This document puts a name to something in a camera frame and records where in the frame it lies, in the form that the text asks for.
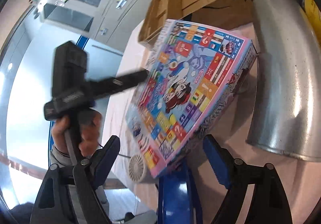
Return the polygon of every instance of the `black cable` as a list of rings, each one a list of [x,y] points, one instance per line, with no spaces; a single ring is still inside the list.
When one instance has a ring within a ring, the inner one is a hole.
[[[123,154],[120,154],[120,153],[118,153],[118,155],[119,155],[119,156],[122,156],[122,157],[125,157],[125,158],[128,158],[128,159],[131,158],[131,156],[123,155]]]
[[[128,159],[130,159],[130,158],[131,158],[131,156],[122,155],[122,154],[120,154],[120,153],[118,153],[118,155],[119,155],[119,156],[122,156],[122,157],[125,157],[125,158],[128,158]]]

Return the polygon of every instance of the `floor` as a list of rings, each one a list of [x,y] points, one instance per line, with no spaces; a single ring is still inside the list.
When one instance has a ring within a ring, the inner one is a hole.
[[[105,194],[110,205],[111,220],[120,220],[127,212],[132,212],[136,216],[150,210],[129,189],[105,190]]]

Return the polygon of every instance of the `orange sticker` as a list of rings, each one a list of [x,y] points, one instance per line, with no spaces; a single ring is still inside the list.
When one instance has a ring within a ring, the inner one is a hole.
[[[163,52],[160,52],[160,55],[159,55],[159,58],[158,60],[163,63],[163,64],[166,64],[167,61],[168,61],[168,55],[163,53]]]
[[[214,94],[216,93],[218,89],[218,86],[216,86],[211,81],[207,80],[206,78],[203,78],[200,82],[197,90],[200,91],[202,94],[204,94],[208,99],[212,99]]]
[[[195,26],[195,25],[192,25],[190,28],[189,28],[189,31],[188,33],[186,34],[185,36],[185,39],[186,40],[189,40],[189,41],[192,41],[196,31],[198,29],[198,26]]]

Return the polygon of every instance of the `metal cylinder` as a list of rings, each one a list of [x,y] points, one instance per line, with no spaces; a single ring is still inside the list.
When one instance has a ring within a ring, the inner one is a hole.
[[[321,161],[321,49],[295,0],[254,0],[260,53],[247,143]]]

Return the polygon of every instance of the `board game box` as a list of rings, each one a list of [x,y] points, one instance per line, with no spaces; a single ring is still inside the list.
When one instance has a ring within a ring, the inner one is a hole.
[[[153,177],[170,171],[213,126],[256,58],[252,41],[198,23],[167,20],[126,122]]]

